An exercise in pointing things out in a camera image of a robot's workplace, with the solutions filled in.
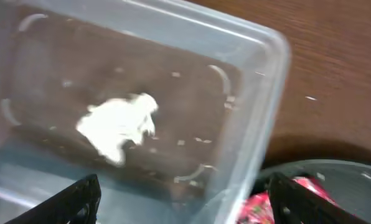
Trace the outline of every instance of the brown wooden surface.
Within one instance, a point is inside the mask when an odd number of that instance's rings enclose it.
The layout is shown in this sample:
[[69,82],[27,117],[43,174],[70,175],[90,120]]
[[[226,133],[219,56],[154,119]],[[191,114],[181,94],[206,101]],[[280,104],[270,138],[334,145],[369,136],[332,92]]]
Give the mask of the brown wooden surface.
[[371,0],[192,1],[289,40],[292,64],[266,165],[310,157],[371,162]]

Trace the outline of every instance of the crumpled white paper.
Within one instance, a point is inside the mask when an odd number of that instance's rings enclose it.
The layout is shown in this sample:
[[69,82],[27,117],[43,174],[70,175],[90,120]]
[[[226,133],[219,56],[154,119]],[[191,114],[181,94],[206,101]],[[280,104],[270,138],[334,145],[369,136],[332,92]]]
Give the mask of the crumpled white paper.
[[125,163],[123,144],[131,140],[143,143],[143,133],[155,134],[151,113],[158,109],[153,97],[146,93],[134,95],[132,100],[113,98],[100,106],[88,107],[90,113],[80,118],[76,129],[115,165]]

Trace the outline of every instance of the clear plastic bin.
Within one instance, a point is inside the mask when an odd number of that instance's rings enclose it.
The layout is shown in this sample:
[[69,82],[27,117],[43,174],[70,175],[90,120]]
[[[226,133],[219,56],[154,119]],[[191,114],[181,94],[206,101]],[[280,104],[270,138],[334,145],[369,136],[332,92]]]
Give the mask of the clear plastic bin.
[[[184,1],[0,1],[0,197],[30,208],[90,172],[106,223],[233,223],[265,155],[289,48]],[[89,105],[147,93],[156,133],[100,156]]]

